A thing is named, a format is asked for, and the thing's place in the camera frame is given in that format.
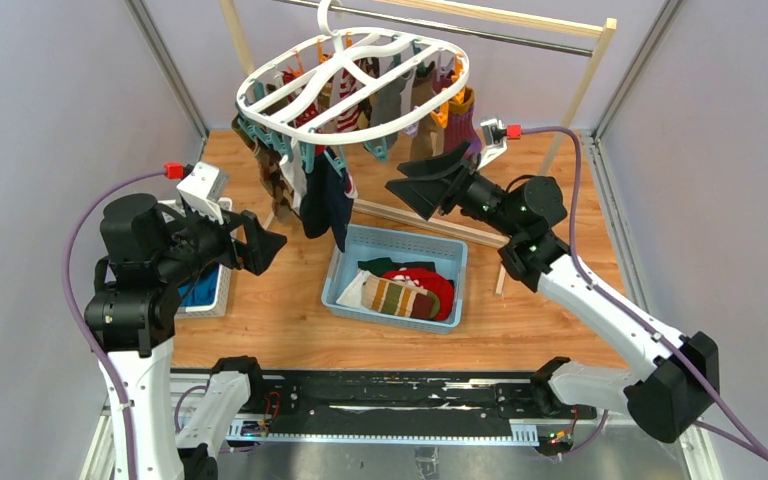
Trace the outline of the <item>beige striped ribbed sock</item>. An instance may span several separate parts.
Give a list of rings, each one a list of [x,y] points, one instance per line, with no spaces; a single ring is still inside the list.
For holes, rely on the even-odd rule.
[[[376,276],[363,282],[361,305],[386,315],[428,321],[434,320],[441,309],[440,300],[433,292]]]

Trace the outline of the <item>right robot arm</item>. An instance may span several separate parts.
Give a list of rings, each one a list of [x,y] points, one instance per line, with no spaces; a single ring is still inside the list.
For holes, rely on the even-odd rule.
[[[527,175],[505,189],[482,175],[465,147],[399,165],[389,192],[421,218],[459,208],[506,237],[499,248],[508,275],[562,306],[605,340],[624,369],[556,357],[536,373],[534,408],[554,417],[572,405],[630,416],[650,437],[673,443],[714,403],[719,349],[707,334],[687,335],[605,284],[553,231],[567,216],[550,176]]]

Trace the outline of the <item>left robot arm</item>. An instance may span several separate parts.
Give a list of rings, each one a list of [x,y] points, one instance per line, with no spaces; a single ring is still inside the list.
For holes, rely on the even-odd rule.
[[[286,245],[257,216],[182,214],[146,193],[109,203],[94,295],[83,321],[101,353],[119,479],[214,479],[239,410],[259,410],[267,386],[250,356],[219,359],[204,398],[182,429],[171,405],[171,357],[181,288],[210,266],[264,273]]]

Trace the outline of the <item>olive tan hanging sock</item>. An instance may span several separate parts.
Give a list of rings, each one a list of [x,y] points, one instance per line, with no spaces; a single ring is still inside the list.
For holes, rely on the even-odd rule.
[[[436,65],[431,62],[427,67],[419,67],[416,71],[411,90],[412,107],[424,105],[438,91],[435,89],[437,79]],[[431,118],[424,116],[417,124],[417,133],[410,144],[410,161],[425,160],[441,154],[440,146],[443,129]]]

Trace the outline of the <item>purple mustard hanging sock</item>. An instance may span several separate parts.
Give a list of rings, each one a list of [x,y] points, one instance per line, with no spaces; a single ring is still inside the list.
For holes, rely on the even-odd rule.
[[[471,87],[466,87],[464,104],[450,107],[449,123],[444,129],[443,153],[453,150],[462,142],[471,143],[469,155],[477,155],[481,151],[482,141],[473,123],[474,110],[474,90]]]

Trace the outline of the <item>orange clothes peg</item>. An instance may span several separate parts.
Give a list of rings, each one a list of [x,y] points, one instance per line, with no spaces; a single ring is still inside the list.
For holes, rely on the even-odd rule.
[[[467,74],[465,56],[456,54],[452,58],[450,67],[437,66],[433,73],[432,86],[435,90],[438,93],[451,91],[449,99],[429,114],[429,117],[439,128],[445,129],[449,123],[450,107],[452,105],[463,105],[465,102],[466,88],[456,88],[457,84]]]

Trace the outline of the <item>argyle brown hanging sock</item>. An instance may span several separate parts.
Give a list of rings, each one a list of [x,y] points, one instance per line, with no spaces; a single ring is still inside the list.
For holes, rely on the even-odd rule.
[[[257,164],[257,177],[271,198],[273,215],[279,222],[289,223],[297,214],[293,209],[294,190],[280,168],[281,157],[268,145],[246,132],[239,114],[232,121],[232,129],[252,152]]]

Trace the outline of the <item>white hanging sock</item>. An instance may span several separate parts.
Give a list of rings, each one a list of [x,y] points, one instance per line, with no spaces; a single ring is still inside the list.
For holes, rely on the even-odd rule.
[[[292,190],[292,210],[299,217],[302,217],[303,200],[307,194],[307,177],[298,141],[293,140],[290,143],[289,150],[282,155],[279,167]]]

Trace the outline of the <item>grey hanging sock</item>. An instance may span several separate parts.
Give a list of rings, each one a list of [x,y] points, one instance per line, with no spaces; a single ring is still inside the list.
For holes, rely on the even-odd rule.
[[[377,92],[375,103],[372,106],[370,127],[388,123],[403,115],[402,95],[408,83],[413,79],[414,73],[414,68],[404,72]],[[397,139],[398,132],[393,131],[386,136],[366,142],[365,147],[373,154],[382,153],[389,150]]]

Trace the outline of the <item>dark green sock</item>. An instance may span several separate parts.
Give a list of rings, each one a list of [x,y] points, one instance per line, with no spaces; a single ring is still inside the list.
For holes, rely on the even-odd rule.
[[[391,271],[401,271],[413,268],[421,268],[430,272],[436,271],[436,265],[433,262],[395,262],[390,257],[358,261],[357,266],[360,270],[368,271],[378,277],[383,277],[386,273]]]

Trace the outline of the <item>light blue plastic basket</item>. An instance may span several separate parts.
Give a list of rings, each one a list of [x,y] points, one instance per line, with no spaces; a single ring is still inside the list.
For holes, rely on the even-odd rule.
[[[467,260],[460,240],[351,224],[321,301],[336,316],[449,334],[461,322]]]

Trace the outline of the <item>white sock in basket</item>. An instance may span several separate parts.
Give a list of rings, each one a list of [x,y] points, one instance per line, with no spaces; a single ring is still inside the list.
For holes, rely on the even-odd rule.
[[[369,271],[358,269],[354,278],[338,296],[336,304],[347,308],[362,308],[363,287],[370,276]]]

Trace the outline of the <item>metal rack rod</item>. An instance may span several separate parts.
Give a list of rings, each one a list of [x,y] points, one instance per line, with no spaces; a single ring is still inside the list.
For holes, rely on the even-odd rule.
[[[551,51],[556,53],[570,54],[578,57],[592,58],[594,51],[592,49],[580,48],[574,46],[563,45],[559,43],[541,41],[536,39],[518,37],[513,35],[505,35],[499,33],[493,33],[484,30],[478,30],[474,28],[466,28],[453,24],[424,20],[410,17],[399,17],[396,15],[374,12],[365,9],[349,8],[344,6],[329,6],[329,11],[339,14],[348,14],[368,19],[382,20],[386,22],[396,23],[400,25],[408,25],[414,27],[427,28],[434,31],[452,33],[461,36],[476,37],[483,40],[489,40],[499,43],[517,45],[527,48],[534,48],[539,50]]]

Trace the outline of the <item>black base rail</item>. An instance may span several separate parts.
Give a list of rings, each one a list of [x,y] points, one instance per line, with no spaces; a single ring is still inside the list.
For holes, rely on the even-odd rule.
[[[529,371],[266,370],[242,411],[273,435],[501,439],[514,421],[569,427],[588,406],[542,412]]]

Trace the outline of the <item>wooden clothes rack frame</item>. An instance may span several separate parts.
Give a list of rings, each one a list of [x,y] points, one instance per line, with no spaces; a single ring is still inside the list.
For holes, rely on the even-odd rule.
[[[401,7],[408,7],[429,12],[448,13],[451,15],[457,15],[461,17],[469,17],[475,19],[481,19],[488,22],[497,24],[515,25],[520,28],[529,28],[534,30],[554,32],[557,34],[571,35],[576,37],[593,39],[594,46],[591,48],[594,51],[593,57],[588,58],[586,67],[582,74],[581,80],[578,82],[575,93],[573,94],[569,106],[567,107],[562,119],[561,125],[569,127],[572,124],[576,114],[579,111],[580,105],[585,97],[585,94],[590,87],[593,77],[599,69],[602,59],[604,58],[612,38],[617,29],[617,21],[615,18],[607,18],[603,26],[589,25],[580,22],[573,22],[561,19],[555,19],[545,16],[538,16],[532,14],[525,14],[522,12],[514,12],[508,10],[502,10],[499,8],[484,7],[479,5],[472,5],[463,2],[453,1],[376,1],[379,3],[386,3],[392,5],[398,5]],[[322,1],[326,10],[325,20],[327,23],[328,7],[331,6],[331,1]],[[231,36],[232,44],[236,51],[237,59],[241,65],[243,72],[247,77],[253,77],[255,74],[255,65],[253,56],[249,48],[249,43],[246,39],[242,23],[240,21],[235,1],[219,1],[222,15],[225,19],[228,32]],[[545,174],[548,172],[549,167],[555,158],[555,155],[560,146],[559,134],[555,135],[550,143],[549,149],[545,154],[543,163],[538,170],[539,173]],[[376,216],[383,219],[397,221],[406,225],[422,226],[423,228],[437,232],[447,233],[460,239],[469,240],[482,245],[498,247],[501,246],[501,237],[498,235],[490,235],[489,233],[480,233],[479,230],[458,226],[456,224],[445,222],[442,220],[431,220],[428,223],[424,223],[419,219],[416,214],[408,213],[405,210],[400,210],[395,207],[387,207],[374,202],[365,200],[357,200],[357,210],[359,213]]]

